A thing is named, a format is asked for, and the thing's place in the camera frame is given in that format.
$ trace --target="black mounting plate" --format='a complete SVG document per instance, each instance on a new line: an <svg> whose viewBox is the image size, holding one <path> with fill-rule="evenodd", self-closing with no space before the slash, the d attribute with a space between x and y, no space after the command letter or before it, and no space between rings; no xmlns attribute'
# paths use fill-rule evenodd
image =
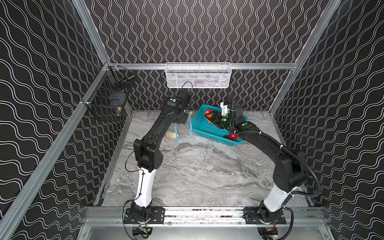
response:
<svg viewBox="0 0 384 240"><path fill-rule="evenodd" d="M153 217L152 221L148 224L164 224L164 213L165 208L163 207L151 207L151 216ZM131 208L128 208L124 217L124 224L137 224L137 220L133 218L134 214L132 213Z"/></svg>
<svg viewBox="0 0 384 240"><path fill-rule="evenodd" d="M257 211L259 211L259 207L244 208L243 218L245 219L245 224L265 224L260 220ZM276 224L286 224L285 217L282 214L277 215L275 221Z"/></svg>

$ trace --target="dark object in basket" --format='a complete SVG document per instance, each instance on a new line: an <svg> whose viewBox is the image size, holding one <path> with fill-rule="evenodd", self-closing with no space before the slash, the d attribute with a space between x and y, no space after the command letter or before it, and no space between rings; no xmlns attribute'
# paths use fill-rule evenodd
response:
<svg viewBox="0 0 384 240"><path fill-rule="evenodd" d="M105 76L105 78L111 82L113 89L116 92L131 87L135 81L136 75L132 71L128 71L126 77L118 78L115 76Z"/></svg>
<svg viewBox="0 0 384 240"><path fill-rule="evenodd" d="M98 121L124 121L127 116L124 108L128 96L127 89L117 91L116 82L110 79L110 76L104 77L87 108Z"/></svg>

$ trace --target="metal frame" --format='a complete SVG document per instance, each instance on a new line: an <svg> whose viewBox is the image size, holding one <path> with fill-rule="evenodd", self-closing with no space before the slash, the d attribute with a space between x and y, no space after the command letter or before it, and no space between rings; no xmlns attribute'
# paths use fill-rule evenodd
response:
<svg viewBox="0 0 384 240"><path fill-rule="evenodd" d="M85 4L84 0L72 0L73 5L75 6L77 12L79 13L79 16L81 20L83 21L84 27L88 32L89 38L91 39L91 42L93 46L95 47L95 50L97 52L97 55L99 56L100 60L104 62L110 62L110 58L107 54L107 51L105 50L105 46L103 42L101 41L99 32L95 26L95 23L93 22L91 18L91 14L88 10L87 5Z"/></svg>
<svg viewBox="0 0 384 240"><path fill-rule="evenodd" d="M244 207L164 207L164 224L148 227L272 227L272 224L246 224ZM326 227L319 207L291 207L294 210L294 227ZM286 224L291 222L290 212L283 210ZM124 224L136 227L135 224ZM89 207L82 227L122 227L122 207Z"/></svg>
<svg viewBox="0 0 384 240"><path fill-rule="evenodd" d="M165 63L111 63L111 66L121 66L129 70L165 70ZM265 70L297 68L296 63L231 63L233 70Z"/></svg>
<svg viewBox="0 0 384 240"><path fill-rule="evenodd" d="M341 3L341 0L329 0L327 3L327 6L321 13L321 16L314 27L313 31L311 32L311 35L309 36L307 42L305 43L299 57L296 60L297 67L294 71L290 71L286 80L284 81L279 93L277 94L277 97L275 98L275 101L273 102L269 112L274 116L276 113L278 107L280 106L280 103L283 101L286 93L290 89L291 85L293 84L294 80L297 77L297 74L301 71L303 68L303 65L307 62L307 59L309 58L313 48L316 46L317 42L319 41L321 35L323 34L325 28L328 26L328 23L330 22L333 14L337 10Z"/></svg>
<svg viewBox="0 0 384 240"><path fill-rule="evenodd" d="M103 68L84 95L83 102L89 101L108 68L109 66L104 64ZM87 107L83 104L83 102L80 102L77 105L39 164L36 166L32 175L28 178L26 184L17 195L15 201L0 221L1 240L8 240L12 237L13 232L16 230L30 204L35 199L36 194L40 190L48 174L51 172L57 159L67 145L79 122L83 118L84 113L87 111Z"/></svg>
<svg viewBox="0 0 384 240"><path fill-rule="evenodd" d="M105 193L106 193L107 189L109 188L109 182L111 181L113 172L114 172L116 164L118 162L118 159L119 159L119 156L121 153L121 149L124 145L125 136L127 136L129 126L131 125L131 121L132 121L132 114L130 114L128 116L128 118L126 119L126 121L124 123L124 127L121 131L120 138L118 140L118 144L116 145L116 148L113 152L111 161L109 162L108 170L105 173L104 180L100 186L99 193L98 193L98 195L95 199L95 202L94 202L94 206L97 206L100 199L103 199L105 197Z"/></svg>

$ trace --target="marble countertop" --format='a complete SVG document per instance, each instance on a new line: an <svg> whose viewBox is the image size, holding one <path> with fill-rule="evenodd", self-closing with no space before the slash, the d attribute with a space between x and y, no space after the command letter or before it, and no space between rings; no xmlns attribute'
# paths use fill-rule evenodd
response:
<svg viewBox="0 0 384 240"><path fill-rule="evenodd" d="M249 121L278 139L268 112L244 112ZM131 126L110 181L103 206L122 206L136 195L138 172L127 172L124 163L133 151L133 142L152 127L159 112L134 112ZM274 163L255 146L244 142L230 147L197 136L194 131L177 143L175 125L169 128L160 151L164 161L157 170L152 189L152 205L161 206L258 206L273 185ZM179 138L189 133L189 122L177 126ZM136 170L134 154L127 161ZM308 206L300 195L287 206Z"/></svg>

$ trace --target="item in black basket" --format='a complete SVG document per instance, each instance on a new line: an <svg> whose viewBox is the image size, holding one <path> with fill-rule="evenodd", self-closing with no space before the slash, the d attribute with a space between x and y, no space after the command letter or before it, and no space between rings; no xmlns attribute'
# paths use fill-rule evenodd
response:
<svg viewBox="0 0 384 240"><path fill-rule="evenodd" d="M116 113L115 113L116 117L120 117L120 115L121 115L121 110L122 110L122 107L117 107L117 108L116 108Z"/></svg>

